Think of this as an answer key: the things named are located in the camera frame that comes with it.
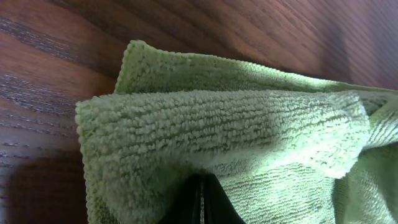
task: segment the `towel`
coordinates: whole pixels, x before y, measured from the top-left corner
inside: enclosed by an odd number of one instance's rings
[[[90,224],[157,223],[194,173],[246,223],[398,222],[398,91],[132,41],[75,121]]]

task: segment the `dark object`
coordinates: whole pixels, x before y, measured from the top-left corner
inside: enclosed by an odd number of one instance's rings
[[[244,224],[214,174],[194,174],[184,183],[170,211],[159,224],[199,224],[200,196],[203,183],[205,224]]]

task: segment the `wooden table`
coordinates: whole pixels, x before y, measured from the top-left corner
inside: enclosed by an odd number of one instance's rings
[[[86,223],[75,102],[132,39],[398,90],[398,1],[0,1],[0,223]]]

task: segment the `dark wood grain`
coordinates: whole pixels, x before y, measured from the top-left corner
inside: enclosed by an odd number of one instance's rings
[[[0,1],[0,223],[86,223],[75,103],[132,39],[398,90],[398,1]]]

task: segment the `green towel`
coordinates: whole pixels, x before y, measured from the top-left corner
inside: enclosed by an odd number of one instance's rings
[[[397,223],[398,92],[132,41],[79,102],[88,219],[157,223],[216,174],[246,223]]]

